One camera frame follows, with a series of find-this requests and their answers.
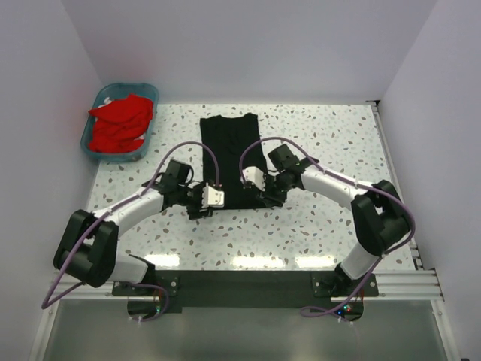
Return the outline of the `black t shirt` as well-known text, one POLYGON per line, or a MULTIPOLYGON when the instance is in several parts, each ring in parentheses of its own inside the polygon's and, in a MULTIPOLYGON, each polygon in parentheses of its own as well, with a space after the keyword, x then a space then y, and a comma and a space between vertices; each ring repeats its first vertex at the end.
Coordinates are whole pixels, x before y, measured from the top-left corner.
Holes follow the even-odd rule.
POLYGON ((241 183, 238 163, 244 150, 260 139, 258 116, 252 113, 227 118, 220 115, 200 119, 202 143, 208 146, 219 164, 219 182, 225 193, 225 210, 264 208, 256 190, 241 183))

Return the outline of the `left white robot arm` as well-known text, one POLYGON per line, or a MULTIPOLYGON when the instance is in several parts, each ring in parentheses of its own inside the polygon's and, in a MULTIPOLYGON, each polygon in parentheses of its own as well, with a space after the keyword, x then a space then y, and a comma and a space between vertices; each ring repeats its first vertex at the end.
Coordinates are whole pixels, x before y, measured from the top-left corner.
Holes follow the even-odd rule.
POLYGON ((219 184, 191 185, 192 167, 171 160, 166 170, 147 181, 129 197, 99 211, 75 211, 66 226, 53 265, 82 284, 100 287, 120 282, 139 295, 151 293, 158 283, 154 264, 117 251, 119 238, 141 221, 174 205, 183 206, 190 220, 209 217, 225 203, 219 184))

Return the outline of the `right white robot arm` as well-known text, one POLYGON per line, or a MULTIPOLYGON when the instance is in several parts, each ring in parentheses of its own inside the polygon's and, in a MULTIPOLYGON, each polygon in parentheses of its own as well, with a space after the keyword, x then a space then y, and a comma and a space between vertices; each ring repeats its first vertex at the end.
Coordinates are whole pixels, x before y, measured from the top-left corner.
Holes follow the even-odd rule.
POLYGON ((254 166, 242 171, 243 179, 259 191, 265 205, 280 207, 288 191, 300 189, 325 196, 352 213, 357 243, 334 271, 317 281, 327 295, 352 295, 376 262, 399 241, 413 235, 413 216, 391 182, 370 184, 344 177, 322 168, 310 156, 299 159, 285 144, 268 157, 277 171, 275 175, 254 166))

